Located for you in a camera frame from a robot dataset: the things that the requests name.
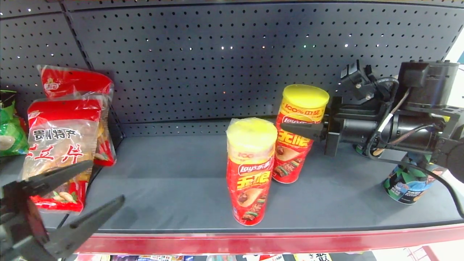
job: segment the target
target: pegboard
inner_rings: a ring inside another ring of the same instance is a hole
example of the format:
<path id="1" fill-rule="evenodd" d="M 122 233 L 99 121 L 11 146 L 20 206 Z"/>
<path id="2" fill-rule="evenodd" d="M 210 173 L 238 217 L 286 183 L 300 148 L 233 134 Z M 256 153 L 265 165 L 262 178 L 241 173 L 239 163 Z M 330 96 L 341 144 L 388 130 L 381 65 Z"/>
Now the pegboard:
<path id="1" fill-rule="evenodd" d="M 39 13 L 61 12 L 58 1 L 45 0 L 0 0 L 0 19 Z"/>
<path id="2" fill-rule="evenodd" d="M 364 2 L 391 2 L 391 0 L 360 0 Z M 270 2 L 269 0 L 104 0 L 104 1 L 76 1 L 63 0 L 68 10 L 83 10 L 96 8 L 112 7 L 140 7 L 140 6 L 159 6 L 159 5 L 193 5 L 193 4 L 227 4 L 227 3 L 250 3 L 250 2 Z M 416 5 L 437 5 L 450 7 L 464 7 L 464 0 L 396 0 L 395 3 L 416 4 Z"/>
<path id="3" fill-rule="evenodd" d="M 44 98 L 35 65 L 88 69 L 62 13 L 0 20 L 0 86 L 18 91 L 18 113 Z"/>
<path id="4" fill-rule="evenodd" d="M 122 124 L 122 131 L 128 137 L 224 135 L 229 123 L 230 120 L 211 120 L 207 122 Z"/>
<path id="5" fill-rule="evenodd" d="M 381 3 L 266 3 L 72 12 L 90 62 L 115 81 L 121 123 L 275 115 L 282 90 L 331 96 L 356 59 L 379 76 L 442 59 L 464 9 Z"/>

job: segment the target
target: lay's logo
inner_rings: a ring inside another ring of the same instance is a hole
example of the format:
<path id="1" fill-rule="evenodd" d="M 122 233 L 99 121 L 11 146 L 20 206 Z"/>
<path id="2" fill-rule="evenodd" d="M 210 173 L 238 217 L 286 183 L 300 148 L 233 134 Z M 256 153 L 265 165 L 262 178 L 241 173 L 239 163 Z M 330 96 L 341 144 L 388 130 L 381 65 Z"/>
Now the lay's logo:
<path id="1" fill-rule="evenodd" d="M 292 118 L 292 117 L 289 117 L 288 115 L 286 115 L 286 116 L 283 117 L 282 123 L 310 123 L 310 124 L 313 124 L 313 123 L 316 123 L 316 121 L 312 120 L 309 117 L 308 117 L 307 121 L 303 121 L 303 120 L 295 119 L 295 118 Z"/>
<path id="2" fill-rule="evenodd" d="M 272 157 L 268 161 L 261 164 L 246 164 L 238 167 L 238 174 L 241 176 L 254 175 L 257 171 L 262 172 L 271 166 Z"/>

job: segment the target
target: yellow lid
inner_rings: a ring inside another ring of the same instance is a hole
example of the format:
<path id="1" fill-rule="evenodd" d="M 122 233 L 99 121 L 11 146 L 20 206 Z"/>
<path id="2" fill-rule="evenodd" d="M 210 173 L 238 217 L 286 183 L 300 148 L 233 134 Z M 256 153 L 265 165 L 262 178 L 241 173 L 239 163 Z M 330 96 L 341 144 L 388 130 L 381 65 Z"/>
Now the yellow lid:
<path id="1" fill-rule="evenodd" d="M 277 128 L 273 123 L 259 118 L 232 119 L 227 128 L 227 140 L 235 150 L 262 152 L 277 140 Z"/>
<path id="2" fill-rule="evenodd" d="M 329 94 L 323 89 L 302 84 L 289 85 L 284 89 L 284 98 L 291 104 L 305 109 L 324 107 Z"/>

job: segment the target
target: red snack bag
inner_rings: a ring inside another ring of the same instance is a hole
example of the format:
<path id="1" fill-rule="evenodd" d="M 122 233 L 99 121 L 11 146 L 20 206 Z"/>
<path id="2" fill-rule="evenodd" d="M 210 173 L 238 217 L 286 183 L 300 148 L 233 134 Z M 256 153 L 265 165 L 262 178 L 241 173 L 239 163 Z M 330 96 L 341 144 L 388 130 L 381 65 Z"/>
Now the red snack bag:
<path id="1" fill-rule="evenodd" d="M 111 79 L 98 72 L 74 68 L 38 65 L 37 69 L 41 75 L 44 93 L 50 100 L 102 97 L 102 114 L 94 163 L 101 166 L 114 165 L 116 152 L 108 130 L 108 112 L 114 91 Z"/>
<path id="2" fill-rule="evenodd" d="M 24 160 L 22 179 L 94 158 L 101 101 L 37 100 L 27 114 L 30 149 Z M 52 193 L 31 199 L 42 209 L 81 212 L 91 173 L 89 168 Z"/>

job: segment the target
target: red shelf edge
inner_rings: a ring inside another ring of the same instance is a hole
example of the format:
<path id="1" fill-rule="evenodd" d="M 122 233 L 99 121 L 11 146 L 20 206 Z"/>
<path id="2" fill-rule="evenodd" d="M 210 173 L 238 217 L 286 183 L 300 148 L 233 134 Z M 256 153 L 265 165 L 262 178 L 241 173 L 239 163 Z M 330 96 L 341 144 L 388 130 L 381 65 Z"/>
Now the red shelf edge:
<path id="1" fill-rule="evenodd" d="M 94 234 L 77 253 L 335 253 L 464 239 L 464 224 L 361 232 L 250 234 Z"/>

